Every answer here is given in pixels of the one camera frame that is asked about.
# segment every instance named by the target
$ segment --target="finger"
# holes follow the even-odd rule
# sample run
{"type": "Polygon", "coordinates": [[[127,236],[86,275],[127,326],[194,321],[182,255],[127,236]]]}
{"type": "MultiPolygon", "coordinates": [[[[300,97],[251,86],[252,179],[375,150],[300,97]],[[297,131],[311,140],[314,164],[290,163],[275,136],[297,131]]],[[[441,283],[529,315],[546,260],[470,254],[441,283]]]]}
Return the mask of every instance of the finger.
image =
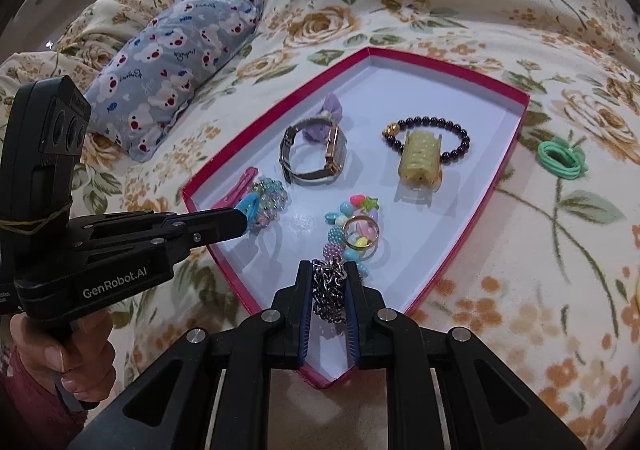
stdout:
{"type": "Polygon", "coordinates": [[[70,340],[65,343],[66,352],[69,355],[65,361],[65,369],[75,369],[98,359],[102,349],[107,344],[109,334],[113,328],[111,315],[100,320],[90,333],[76,331],[70,340]]]}
{"type": "Polygon", "coordinates": [[[78,328],[85,333],[91,332],[109,312],[106,309],[100,309],[87,316],[83,316],[78,320],[78,328]]]}
{"type": "Polygon", "coordinates": [[[94,386],[91,390],[84,392],[78,392],[75,397],[80,401],[102,401],[109,397],[109,393],[113,388],[113,383],[116,381],[116,369],[111,367],[107,375],[102,379],[98,385],[94,386]]]}
{"type": "Polygon", "coordinates": [[[107,342],[100,356],[93,362],[86,363],[62,375],[62,385],[69,392],[85,392],[92,390],[104,379],[113,367],[116,351],[107,342]]]}
{"type": "Polygon", "coordinates": [[[47,367],[59,372],[65,371],[68,355],[62,345],[29,322],[25,313],[11,318],[10,329],[25,367],[47,367]]]}

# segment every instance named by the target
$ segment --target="dark beaded bracelet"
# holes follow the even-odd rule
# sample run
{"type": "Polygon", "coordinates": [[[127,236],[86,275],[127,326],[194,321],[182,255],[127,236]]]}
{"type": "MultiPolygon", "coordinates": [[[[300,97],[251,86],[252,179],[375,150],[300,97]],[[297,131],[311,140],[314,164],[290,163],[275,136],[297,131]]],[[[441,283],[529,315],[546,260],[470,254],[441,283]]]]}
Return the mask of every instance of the dark beaded bracelet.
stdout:
{"type": "Polygon", "coordinates": [[[382,137],[385,138],[388,146],[402,154],[404,151],[404,145],[399,140],[396,140],[396,134],[401,130],[414,128],[414,126],[437,126],[438,128],[450,130],[460,138],[460,146],[458,148],[455,148],[450,152],[443,152],[440,154],[441,163],[447,164],[449,161],[457,161],[469,151],[471,139],[466,133],[466,130],[458,123],[453,123],[451,120],[447,121],[444,118],[436,118],[435,116],[416,116],[415,118],[407,118],[405,120],[400,120],[397,123],[391,123],[382,132],[382,137]]]}

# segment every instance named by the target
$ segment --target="black handle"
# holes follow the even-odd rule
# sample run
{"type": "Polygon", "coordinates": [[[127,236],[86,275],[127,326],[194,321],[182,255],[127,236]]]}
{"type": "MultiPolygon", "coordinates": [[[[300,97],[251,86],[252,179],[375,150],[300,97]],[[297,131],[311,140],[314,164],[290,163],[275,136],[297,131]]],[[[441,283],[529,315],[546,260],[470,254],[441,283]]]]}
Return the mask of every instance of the black handle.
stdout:
{"type": "MultiPolygon", "coordinates": [[[[45,329],[45,332],[59,341],[61,344],[66,342],[71,335],[76,331],[77,325],[76,322],[72,322],[71,324],[67,324],[65,326],[59,327],[50,327],[45,329]]],[[[58,399],[60,402],[66,406],[69,412],[82,412],[84,410],[93,410],[96,408],[100,402],[92,403],[89,401],[80,401],[76,398],[72,392],[66,390],[66,388],[62,385],[62,374],[53,370],[53,381],[56,384],[56,393],[58,394],[58,399]]]]}

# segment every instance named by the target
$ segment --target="metal chain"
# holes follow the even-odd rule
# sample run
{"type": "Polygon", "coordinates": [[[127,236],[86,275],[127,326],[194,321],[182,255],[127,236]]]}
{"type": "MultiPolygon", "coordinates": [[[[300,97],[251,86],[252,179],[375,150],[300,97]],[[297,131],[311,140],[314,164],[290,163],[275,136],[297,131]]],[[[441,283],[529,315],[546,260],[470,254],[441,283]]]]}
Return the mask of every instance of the metal chain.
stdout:
{"type": "Polygon", "coordinates": [[[347,272],[342,259],[334,256],[329,262],[315,258],[313,280],[314,313],[331,324],[345,324],[344,283],[347,272]]]}

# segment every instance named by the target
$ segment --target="gold charm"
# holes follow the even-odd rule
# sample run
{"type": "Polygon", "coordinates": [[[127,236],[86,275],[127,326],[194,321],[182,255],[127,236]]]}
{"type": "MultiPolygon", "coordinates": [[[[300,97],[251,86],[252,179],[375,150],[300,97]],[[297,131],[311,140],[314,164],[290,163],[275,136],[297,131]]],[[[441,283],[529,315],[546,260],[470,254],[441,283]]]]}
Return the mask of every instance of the gold charm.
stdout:
{"type": "Polygon", "coordinates": [[[398,167],[402,182],[411,187],[427,183],[434,192],[437,191],[442,182],[441,143],[441,134],[436,138],[427,130],[408,132],[398,167]]]}
{"type": "Polygon", "coordinates": [[[389,123],[386,126],[386,129],[382,131],[382,136],[383,137],[386,137],[389,135],[396,136],[398,132],[400,132],[400,125],[398,125],[396,122],[393,122],[393,123],[389,123]]]}

